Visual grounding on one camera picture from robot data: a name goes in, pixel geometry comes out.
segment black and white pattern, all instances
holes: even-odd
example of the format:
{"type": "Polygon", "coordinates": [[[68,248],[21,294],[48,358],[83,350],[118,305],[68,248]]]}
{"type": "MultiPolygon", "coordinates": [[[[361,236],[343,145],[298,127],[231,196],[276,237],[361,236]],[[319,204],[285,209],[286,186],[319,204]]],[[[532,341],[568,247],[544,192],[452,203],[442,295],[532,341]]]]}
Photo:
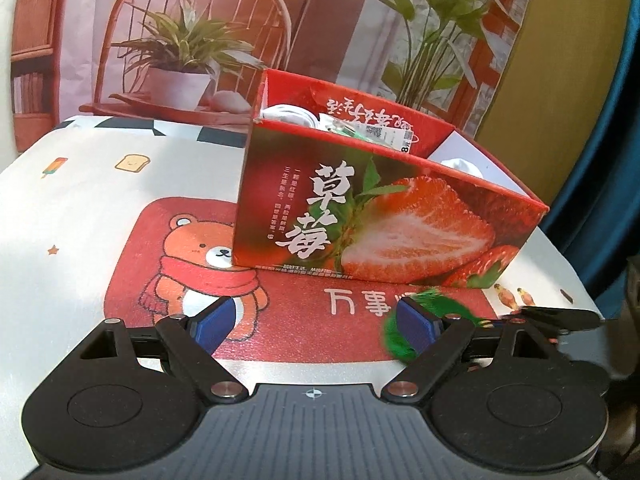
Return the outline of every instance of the black and white pattern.
{"type": "Polygon", "coordinates": [[[54,130],[61,128],[118,128],[140,135],[178,137],[233,148],[244,148],[246,143],[246,134],[197,124],[172,123],[155,119],[78,115],[62,121],[54,130]]]}

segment strawberry box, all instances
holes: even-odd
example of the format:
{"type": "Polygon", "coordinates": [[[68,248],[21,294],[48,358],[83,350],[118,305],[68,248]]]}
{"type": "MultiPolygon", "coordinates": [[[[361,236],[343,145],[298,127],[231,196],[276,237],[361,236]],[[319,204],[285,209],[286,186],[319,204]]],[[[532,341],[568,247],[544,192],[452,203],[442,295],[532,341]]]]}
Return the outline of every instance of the strawberry box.
{"type": "Polygon", "coordinates": [[[547,211],[451,124],[353,89],[265,70],[244,159],[233,263],[487,288],[547,211]],[[387,145],[261,116],[281,104],[349,121],[358,131],[367,124],[367,135],[383,130],[387,145]],[[461,159],[466,172],[446,166],[452,159],[461,159]]]}

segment bear illustration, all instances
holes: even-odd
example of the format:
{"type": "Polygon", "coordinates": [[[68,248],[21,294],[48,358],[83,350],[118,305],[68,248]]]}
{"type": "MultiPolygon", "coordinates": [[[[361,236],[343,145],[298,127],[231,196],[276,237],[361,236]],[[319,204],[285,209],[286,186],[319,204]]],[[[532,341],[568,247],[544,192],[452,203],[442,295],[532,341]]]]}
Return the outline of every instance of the bear illustration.
{"type": "Polygon", "coordinates": [[[140,305],[151,311],[155,323],[170,314],[195,316],[220,296],[231,296],[236,326],[228,339],[251,337],[257,313],[267,307],[269,297],[255,270],[231,263],[233,228],[190,214],[174,216],[169,227],[160,271],[140,295],[140,305]]]}

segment crosshair marking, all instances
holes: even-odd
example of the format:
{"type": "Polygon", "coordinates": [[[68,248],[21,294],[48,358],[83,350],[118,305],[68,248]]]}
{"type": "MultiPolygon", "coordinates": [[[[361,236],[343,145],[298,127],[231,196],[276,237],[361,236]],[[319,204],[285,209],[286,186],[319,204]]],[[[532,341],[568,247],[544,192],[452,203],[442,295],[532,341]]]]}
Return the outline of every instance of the crosshair marking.
{"type": "Polygon", "coordinates": [[[324,395],[324,393],[322,393],[320,390],[316,390],[315,388],[313,388],[311,390],[307,390],[305,392],[305,395],[309,397],[309,399],[317,399],[321,395],[324,395]]]}

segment sliced strawberry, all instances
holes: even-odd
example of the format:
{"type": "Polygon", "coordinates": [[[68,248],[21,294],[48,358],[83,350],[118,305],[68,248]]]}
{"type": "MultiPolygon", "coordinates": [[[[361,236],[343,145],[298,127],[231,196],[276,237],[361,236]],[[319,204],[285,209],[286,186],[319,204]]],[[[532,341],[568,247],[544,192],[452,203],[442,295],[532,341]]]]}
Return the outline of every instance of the sliced strawberry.
{"type": "Polygon", "coordinates": [[[503,245],[485,252],[476,261],[456,269],[442,286],[489,288],[518,254],[519,248],[503,245]]]}
{"type": "Polygon", "coordinates": [[[340,262],[359,280],[411,283],[480,256],[494,230],[469,211],[440,178],[418,176],[394,184],[401,192],[375,197],[362,211],[340,262]]]}
{"type": "Polygon", "coordinates": [[[544,206],[500,194],[452,176],[444,179],[471,211],[495,230],[495,243],[522,247],[546,213],[544,206]]]}

